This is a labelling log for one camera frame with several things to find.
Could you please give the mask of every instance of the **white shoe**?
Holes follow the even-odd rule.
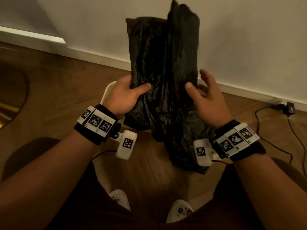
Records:
[[[128,209],[130,211],[130,205],[129,205],[129,201],[128,198],[125,194],[125,192],[123,192],[121,189],[116,189],[114,191],[112,191],[109,196],[116,201],[119,205],[121,205],[122,207]]]
[[[191,206],[186,201],[179,199],[175,201],[173,206],[171,207],[171,210],[169,211],[169,214],[166,219],[166,223],[170,224],[177,222],[191,215],[192,213],[193,210]]]

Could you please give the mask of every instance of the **crumpled plastic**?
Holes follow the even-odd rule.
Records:
[[[124,124],[138,131],[151,129],[174,165],[205,174],[208,167],[197,164],[193,142],[211,138],[213,131],[199,118],[185,90],[187,82],[197,87],[198,16],[173,0],[167,20],[138,17],[126,22],[130,88],[149,82],[152,89],[138,98]]]

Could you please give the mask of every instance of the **wire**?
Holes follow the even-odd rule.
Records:
[[[291,163],[292,163],[292,160],[293,160],[293,155],[292,155],[291,153],[289,153],[289,152],[287,152],[287,151],[285,151],[285,150],[282,150],[282,149],[280,149],[279,147],[277,147],[277,146],[275,146],[274,144],[272,144],[271,142],[267,141],[266,139],[263,139],[263,138],[260,136],[260,134],[259,134],[260,122],[259,122],[259,118],[258,118],[258,116],[257,116],[257,113],[258,113],[260,110],[267,109],[267,108],[271,108],[271,106],[267,106],[267,107],[260,108],[259,110],[256,110],[256,112],[255,112],[255,117],[256,117],[256,119],[257,119],[257,135],[260,137],[260,139],[262,139],[262,140],[264,140],[265,142],[269,143],[269,144],[272,145],[274,148],[276,148],[276,149],[278,149],[279,151],[282,151],[282,152],[284,152],[284,153],[290,155],[290,162],[289,162],[289,164],[291,164]]]
[[[292,125],[290,123],[290,118],[288,117],[288,123],[289,123],[289,126],[290,126],[290,129],[291,131],[293,132],[293,134],[295,135],[295,137],[298,139],[298,141],[301,143],[301,145],[303,146],[303,149],[304,149],[304,156],[303,156],[303,162],[302,162],[302,166],[303,166],[303,172],[304,172],[304,175],[307,177],[307,174],[306,174],[306,170],[305,170],[305,159],[306,159],[306,148],[305,148],[305,145],[302,143],[302,141],[300,140],[300,138],[298,138],[298,136],[295,134],[293,128],[292,128]]]
[[[226,162],[223,162],[223,161],[220,161],[220,160],[212,160],[213,162],[221,162],[221,163],[223,163],[223,164],[225,164],[225,165],[229,165],[228,163],[226,163]]]
[[[104,154],[104,153],[107,153],[107,152],[117,152],[117,151],[116,151],[116,150],[113,150],[113,149],[104,151],[104,152],[102,152],[102,153],[100,153],[100,154],[94,156],[94,157],[92,158],[92,160],[94,160],[95,158],[97,158],[97,157],[99,157],[100,155],[102,155],[102,154]]]

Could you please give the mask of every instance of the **white wall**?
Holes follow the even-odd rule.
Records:
[[[36,0],[0,0],[0,26],[59,37]]]
[[[37,0],[69,48],[129,61],[125,18],[171,0]],[[307,102],[307,0],[177,0],[201,20],[199,68],[217,81]]]

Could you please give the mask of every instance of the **white baseboard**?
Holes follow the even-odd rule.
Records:
[[[0,41],[31,49],[45,51],[53,54],[67,56],[79,60],[84,60],[96,64],[106,65],[118,69],[131,71],[131,64],[128,61],[113,58],[101,54],[82,51],[79,49],[68,48],[63,38],[32,33],[28,31],[16,30],[7,27],[0,27]],[[267,93],[257,92],[234,85],[218,82],[222,92],[242,96],[267,103],[275,103],[276,100],[282,99],[293,102],[297,110],[307,112],[307,103],[287,97],[272,96]]]

